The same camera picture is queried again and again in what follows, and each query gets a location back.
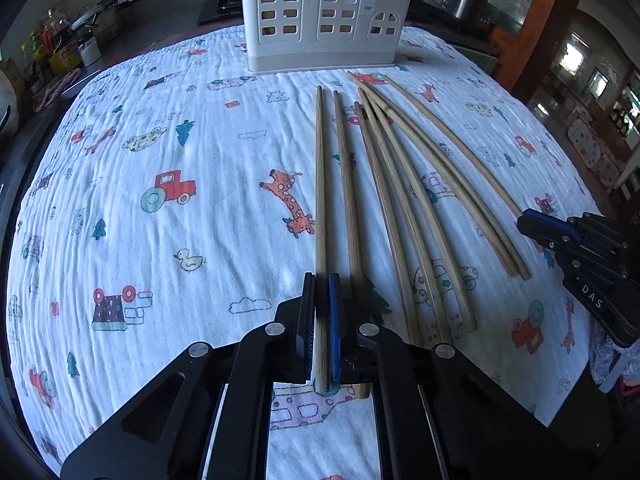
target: duck print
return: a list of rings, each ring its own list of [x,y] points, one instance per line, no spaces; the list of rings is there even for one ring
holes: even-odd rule
[[[186,270],[187,272],[198,270],[202,264],[207,263],[206,258],[203,258],[202,256],[189,256],[188,249],[180,249],[176,254],[174,254],[174,258],[180,260],[180,267],[182,270]]]

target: silver screw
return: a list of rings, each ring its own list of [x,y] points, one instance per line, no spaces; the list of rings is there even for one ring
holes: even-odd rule
[[[380,327],[373,323],[365,323],[360,326],[359,330],[362,335],[374,336],[380,332]]]
[[[284,325],[282,323],[269,323],[264,327],[264,331],[267,335],[280,335],[284,332]]]
[[[202,357],[209,351],[209,345],[206,343],[194,343],[189,347],[189,355],[191,357]]]
[[[451,359],[456,354],[456,349],[451,345],[436,346],[436,355],[442,359]]]

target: white cloth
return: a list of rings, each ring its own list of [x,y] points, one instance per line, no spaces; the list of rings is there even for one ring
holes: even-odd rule
[[[190,343],[238,341],[273,319],[281,301],[300,294],[303,273],[314,269],[319,84],[326,89],[330,131],[329,266],[348,274],[329,110],[330,91],[337,89],[345,117],[353,122],[349,106],[357,99],[356,86],[343,70],[250,76],[243,37],[242,27],[220,30],[107,70],[76,98],[22,202],[7,291],[11,367],[27,423],[57,472],[94,428]],[[373,82],[376,73],[388,74],[422,94],[521,208],[559,218],[597,211],[546,130],[469,60],[414,28],[403,31],[399,55],[394,68],[355,71]],[[588,359],[586,311],[575,303],[569,334],[570,296],[550,255],[517,232],[511,212],[435,126],[391,86],[377,88],[440,143],[526,260],[532,278],[510,278],[446,183],[403,139],[425,175],[471,289],[478,330],[466,333],[425,229],[456,347],[549,424]],[[405,336],[357,126],[348,128],[348,136],[366,273],[380,295],[377,306],[392,311],[386,325]],[[181,174],[161,176],[174,170]],[[287,182],[273,173],[279,184],[292,184],[290,195],[302,209],[299,221],[289,222],[298,210],[290,212],[277,186],[269,186],[271,170],[294,177]],[[402,223],[401,228],[410,247]],[[417,263],[413,251],[407,252],[413,280]],[[424,333],[435,343],[423,287],[415,285]],[[380,477],[370,400],[352,400],[347,386],[330,399],[306,386],[277,389],[274,402],[286,403],[290,394],[297,396],[293,405],[306,408],[287,414],[274,404],[272,425],[280,429],[270,434],[270,479]]]

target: bright window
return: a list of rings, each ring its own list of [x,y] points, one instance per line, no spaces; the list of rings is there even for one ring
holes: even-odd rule
[[[599,99],[607,87],[607,83],[609,83],[609,80],[600,73],[600,70],[593,72],[593,76],[591,76],[591,81],[589,82],[591,95]]]
[[[566,44],[566,54],[560,60],[560,66],[569,74],[576,75],[580,65],[584,61],[584,56],[571,43]]]

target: white plastic basket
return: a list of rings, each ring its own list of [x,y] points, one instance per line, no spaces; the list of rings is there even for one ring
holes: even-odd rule
[[[410,0],[242,0],[252,73],[394,63]]]

